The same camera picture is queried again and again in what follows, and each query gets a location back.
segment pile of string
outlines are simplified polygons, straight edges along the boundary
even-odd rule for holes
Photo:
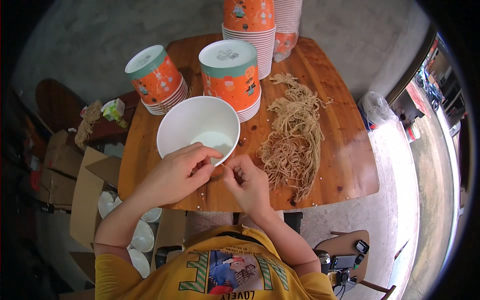
[[[267,110],[277,114],[272,132],[257,150],[264,163],[270,189],[284,184],[294,189],[295,202],[305,199],[313,189],[320,167],[320,142],[324,135],[318,123],[318,109],[332,103],[319,99],[317,92],[297,83],[293,75],[270,77],[273,84],[287,84],[285,97],[276,99]]]
[[[93,125],[102,117],[102,112],[100,111],[102,107],[102,102],[97,100],[85,109],[82,115],[83,120],[80,122],[77,135],[75,136],[75,144],[80,148],[85,146],[85,141],[88,140],[88,136],[93,132]]]

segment black strap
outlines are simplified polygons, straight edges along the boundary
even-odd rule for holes
[[[256,239],[254,239],[252,237],[249,237],[249,236],[246,236],[246,235],[243,235],[241,233],[235,232],[235,231],[224,231],[224,232],[221,232],[221,233],[217,234],[217,236],[218,237],[224,237],[224,236],[233,237],[233,238],[238,239],[238,240],[251,241],[252,243],[257,243],[260,246],[263,246],[262,243],[260,243]]]

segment person's right hand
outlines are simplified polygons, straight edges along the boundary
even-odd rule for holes
[[[235,179],[234,172],[238,175],[240,184]],[[224,164],[223,181],[243,212],[252,220],[256,215],[273,211],[270,206],[268,176],[253,164],[248,155],[236,156]]]

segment plastic bag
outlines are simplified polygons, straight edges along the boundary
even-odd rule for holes
[[[302,0],[273,0],[275,8],[275,46],[273,59],[280,62],[290,56],[297,44]]]
[[[398,120],[397,116],[388,106],[387,100],[376,92],[368,92],[360,98],[360,105],[368,122],[376,127],[390,120]]]

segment wood grain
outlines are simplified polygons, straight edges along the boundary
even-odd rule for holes
[[[172,61],[188,85],[193,86],[193,96],[200,96],[203,90],[198,54],[206,45],[221,39],[221,34],[195,36],[174,41],[167,47]],[[303,208],[337,203],[378,192],[375,157],[357,106],[342,78],[317,43],[300,37],[288,59],[273,63],[270,75],[281,72],[293,74],[299,78],[299,83],[317,91],[323,99],[332,97],[334,102],[326,109],[319,110],[319,123],[325,141],[321,145],[321,164],[314,190],[307,199],[293,203],[292,191],[279,186],[270,192],[272,207],[275,210]],[[236,155],[248,154],[258,166],[262,162],[255,156],[255,152],[266,140],[271,131],[271,123],[276,117],[266,109],[276,98],[283,96],[286,90],[284,84],[273,85],[268,78],[261,80],[261,85],[263,92],[260,110],[252,119],[241,124],[239,144],[242,146],[237,145],[235,152]],[[130,196],[150,170],[159,163],[161,158],[156,149],[156,132],[162,119],[162,116],[151,115],[143,105],[138,106],[120,168],[118,190],[121,199]],[[241,211],[221,178],[210,180],[187,198],[165,208]]]

